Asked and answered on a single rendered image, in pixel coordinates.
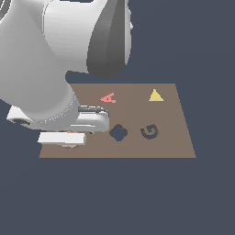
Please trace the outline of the brown slotted board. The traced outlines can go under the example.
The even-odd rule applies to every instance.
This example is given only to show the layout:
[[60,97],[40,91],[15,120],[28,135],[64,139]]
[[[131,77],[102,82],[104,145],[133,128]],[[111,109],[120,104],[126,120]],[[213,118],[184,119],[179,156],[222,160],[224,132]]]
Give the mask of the brown slotted board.
[[[109,112],[107,132],[88,133],[85,145],[46,145],[41,159],[191,158],[196,157],[174,84],[73,84],[82,105]],[[162,101],[150,102],[156,89]],[[113,93],[113,103],[100,99]]]

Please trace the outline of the pink letter A block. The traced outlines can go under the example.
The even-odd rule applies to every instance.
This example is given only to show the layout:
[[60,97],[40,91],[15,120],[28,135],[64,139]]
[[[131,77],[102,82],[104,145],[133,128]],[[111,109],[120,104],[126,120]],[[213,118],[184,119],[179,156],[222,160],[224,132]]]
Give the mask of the pink letter A block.
[[113,93],[111,93],[111,94],[109,94],[109,95],[106,95],[106,96],[102,97],[102,98],[100,99],[100,101],[101,101],[101,102],[105,102],[105,103],[113,103],[113,104],[115,104],[116,101],[112,99],[112,96],[113,96],[113,95],[114,95]]

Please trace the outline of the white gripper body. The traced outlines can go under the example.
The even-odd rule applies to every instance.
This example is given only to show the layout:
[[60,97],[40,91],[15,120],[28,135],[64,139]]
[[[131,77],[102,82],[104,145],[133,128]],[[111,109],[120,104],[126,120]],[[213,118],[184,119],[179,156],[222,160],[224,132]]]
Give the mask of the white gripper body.
[[41,132],[38,142],[41,144],[56,145],[85,145],[86,135],[84,133],[74,132]]

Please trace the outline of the yellow triangle block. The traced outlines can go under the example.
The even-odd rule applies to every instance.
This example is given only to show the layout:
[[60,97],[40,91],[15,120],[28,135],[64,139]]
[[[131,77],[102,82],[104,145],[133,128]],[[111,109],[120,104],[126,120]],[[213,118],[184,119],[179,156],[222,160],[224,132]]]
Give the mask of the yellow triangle block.
[[162,101],[162,100],[163,100],[163,98],[162,98],[161,95],[157,92],[157,90],[156,90],[156,89],[153,89],[149,101],[150,101],[150,102],[153,102],[153,101]]

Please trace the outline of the peach shape block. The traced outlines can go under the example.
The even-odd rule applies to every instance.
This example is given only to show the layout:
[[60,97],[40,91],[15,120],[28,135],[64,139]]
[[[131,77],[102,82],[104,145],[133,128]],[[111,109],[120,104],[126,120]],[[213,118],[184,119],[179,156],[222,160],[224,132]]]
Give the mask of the peach shape block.
[[[67,133],[78,133],[77,131],[66,131]],[[76,148],[79,147],[78,145],[61,145],[63,148]]]

